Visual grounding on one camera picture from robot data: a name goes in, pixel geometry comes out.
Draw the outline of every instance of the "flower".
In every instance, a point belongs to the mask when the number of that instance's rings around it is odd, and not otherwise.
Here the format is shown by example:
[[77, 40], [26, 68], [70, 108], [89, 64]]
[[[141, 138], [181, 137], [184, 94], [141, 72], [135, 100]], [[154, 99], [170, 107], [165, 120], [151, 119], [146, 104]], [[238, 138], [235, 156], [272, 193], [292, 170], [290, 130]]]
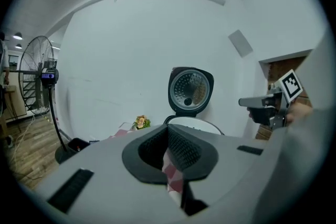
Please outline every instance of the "flower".
[[138, 128], [143, 128], [144, 122], [145, 122], [144, 118], [139, 118], [138, 119]]

